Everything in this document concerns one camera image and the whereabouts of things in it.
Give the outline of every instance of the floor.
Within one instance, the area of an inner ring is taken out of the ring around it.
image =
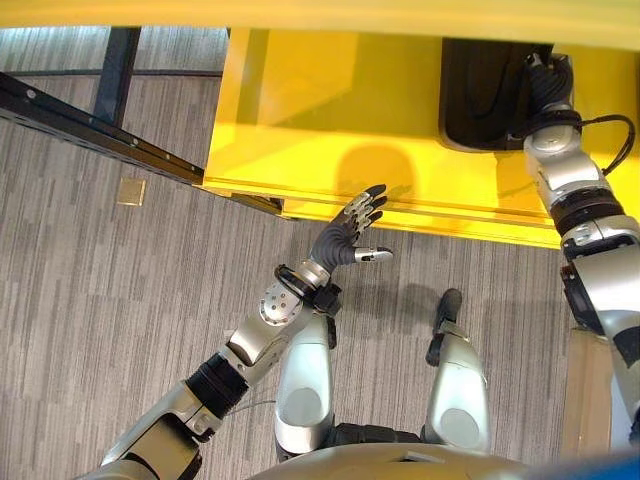
[[[184,35],[219,40],[203,30]],[[0,47],[9,36],[0,32]],[[171,50],[156,38],[147,51]],[[173,44],[187,50],[175,54],[184,67],[193,39],[182,42]],[[23,70],[45,68],[20,48],[8,55],[13,67],[0,55],[0,69],[18,69],[16,58]],[[60,59],[69,56],[91,60]],[[194,69],[218,68],[198,61]],[[80,63],[63,67],[99,68]],[[96,77],[23,80],[85,109],[97,87]],[[218,88],[215,78],[135,77],[125,128],[204,165]],[[147,179],[142,207],[116,205],[123,175]],[[117,435],[257,308],[273,267],[304,258],[321,229],[0,121],[0,478],[95,468]],[[493,452],[532,464],[554,458],[571,326],[560,254],[375,229],[362,243],[396,257],[335,275],[344,289],[332,354],[337,421],[419,430],[435,376],[424,361],[430,323],[438,296],[455,286],[465,295],[461,325],[486,365]],[[277,378],[276,370],[243,405],[273,399]],[[199,478],[273,465],[272,424],[270,404],[229,417],[202,447]]]

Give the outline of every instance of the yellow surface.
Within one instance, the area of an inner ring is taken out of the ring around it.
[[[640,50],[640,0],[3,0],[1,9],[0,27],[346,30]]]
[[[332,205],[384,182],[397,215],[382,226],[557,247],[521,152],[442,145],[440,49],[433,37],[235,30],[204,188],[285,198],[286,215],[328,219]],[[572,56],[584,118],[638,118],[635,53],[556,51]],[[587,127],[583,145],[604,166],[625,134]],[[639,217],[637,146],[609,180]]]

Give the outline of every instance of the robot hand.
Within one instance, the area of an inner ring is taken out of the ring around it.
[[[386,185],[375,185],[356,196],[320,233],[311,249],[311,260],[329,275],[339,265],[377,262],[393,257],[388,248],[355,246],[364,229],[382,217],[378,208],[387,201],[387,197],[380,196],[386,188]]]

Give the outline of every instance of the black metal frame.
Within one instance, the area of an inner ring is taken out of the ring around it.
[[[124,120],[141,30],[111,27],[109,33],[93,114],[116,127]]]
[[[132,75],[221,77],[222,72],[135,71],[133,64],[139,35],[139,28],[112,27],[102,70],[12,72],[15,76],[99,74],[93,115],[0,72],[0,117],[172,180],[202,185],[202,168],[120,127]],[[230,199],[271,214],[282,213],[282,203],[278,199],[240,194],[233,194]]]

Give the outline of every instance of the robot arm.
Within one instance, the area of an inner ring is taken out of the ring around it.
[[[264,293],[258,313],[249,316],[229,341],[187,380],[178,382],[109,450],[101,467],[85,480],[191,479],[202,459],[199,443],[221,427],[224,416],[282,356],[314,315],[334,316],[340,289],[331,283],[339,265],[392,257],[384,248],[354,243],[382,216],[377,209],[384,185],[353,199],[316,240],[309,259],[296,270],[285,265]]]
[[[640,435],[640,227],[605,178],[611,168],[600,170],[582,151],[579,127],[590,122],[580,121],[566,89],[554,94],[554,84],[571,83],[566,75],[554,82],[558,72],[570,72],[566,59],[555,66],[552,72],[535,56],[529,65],[540,112],[524,142],[528,169],[562,236],[568,264],[561,275],[571,310],[579,324],[611,342],[632,435]],[[631,124],[627,154],[633,135]]]

